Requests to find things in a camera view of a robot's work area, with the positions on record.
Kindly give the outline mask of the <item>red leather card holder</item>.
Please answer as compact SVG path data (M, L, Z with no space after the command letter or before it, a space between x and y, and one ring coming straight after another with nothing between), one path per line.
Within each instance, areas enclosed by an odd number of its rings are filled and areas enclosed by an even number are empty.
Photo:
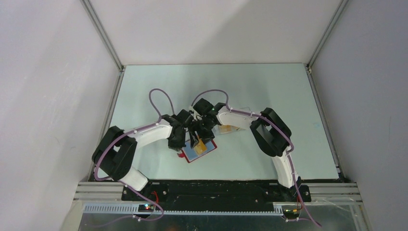
M191 141L186 140L185 147L183 147L181 151L177 153L177 156L185 159L188 163L191 163L214 151L215 149L217 149L217 145L214 141L210 141L206 144L200 141L197 146L191 148Z

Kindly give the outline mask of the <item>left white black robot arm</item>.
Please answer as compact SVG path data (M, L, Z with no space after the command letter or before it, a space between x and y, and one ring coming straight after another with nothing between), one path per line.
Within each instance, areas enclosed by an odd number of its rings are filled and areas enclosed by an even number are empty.
M159 122L125 132L117 126L110 127L92 155L92 161L107 174L107 178L133 188L140 200L151 197L149 179L132 166L137 151L159 140L167 140L168 148L180 152L186 147L186 128L193 116L186 110L177 115L163 115Z

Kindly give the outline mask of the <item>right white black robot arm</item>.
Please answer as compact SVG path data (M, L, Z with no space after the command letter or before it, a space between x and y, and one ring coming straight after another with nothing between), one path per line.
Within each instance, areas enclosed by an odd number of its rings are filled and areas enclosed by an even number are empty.
M265 108L260 113L237 110L225 103L212 105L201 98L190 107L193 113L193 124L189 133L193 140L192 146L199 141L204 144L215 137L215 126L232 126L250 130L260 150L270 156L280 187L280 196L285 201L292 201L299 195L297 187L299 176L296 173L290 153L293 143L290 139L291 130L271 108Z

